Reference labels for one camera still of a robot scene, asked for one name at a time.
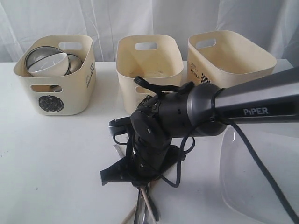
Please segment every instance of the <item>black circular logo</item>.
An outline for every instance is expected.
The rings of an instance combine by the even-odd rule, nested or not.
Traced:
[[[58,112],[64,108],[64,103],[61,99],[50,95],[40,97],[38,104],[46,112]]]

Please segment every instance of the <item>cream storage bin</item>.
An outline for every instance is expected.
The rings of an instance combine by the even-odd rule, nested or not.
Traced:
[[[152,43],[155,49],[138,49]],[[118,43],[116,69],[126,111],[131,114],[147,96],[154,95],[134,83],[136,76],[158,85],[180,85],[183,61],[175,40],[166,35],[137,35]]]
[[[82,61],[82,67],[69,75],[61,77],[32,77],[25,68],[25,57],[40,46],[76,46],[76,49],[61,49],[72,53]],[[40,114],[71,115],[83,111],[88,103],[96,78],[93,55],[93,40],[85,35],[53,35],[36,41],[14,67],[32,105]],[[59,85],[60,92],[50,90],[51,85]]]
[[[197,48],[203,41],[213,46]],[[221,88],[270,75],[277,63],[270,53],[233,31],[219,30],[189,38],[188,81]]]

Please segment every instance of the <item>white bowl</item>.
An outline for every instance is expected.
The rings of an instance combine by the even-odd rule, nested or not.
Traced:
[[[64,76],[69,69],[69,63],[66,53],[54,54],[33,64],[28,72],[35,77]]]

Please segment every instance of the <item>white table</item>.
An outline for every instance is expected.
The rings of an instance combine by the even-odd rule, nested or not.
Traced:
[[[13,73],[14,65],[0,63],[0,223],[119,223],[135,205],[137,190],[130,183],[102,186],[99,175],[119,160],[108,123],[127,116],[115,63],[96,62],[90,104],[74,116],[36,113]],[[276,71],[290,67],[287,60],[279,60]],[[273,131],[271,125],[261,127]],[[222,137],[196,139],[196,148],[183,162],[178,189],[163,181],[156,186],[152,195],[161,223],[256,223],[222,200]],[[174,180],[175,174],[172,170],[168,177]]]

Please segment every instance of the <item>white curtain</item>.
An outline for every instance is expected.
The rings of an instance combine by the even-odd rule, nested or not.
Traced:
[[[186,60],[190,36],[219,29],[299,65],[299,0],[0,0],[0,62],[57,34],[91,36],[97,61],[114,61],[125,36],[166,34]]]

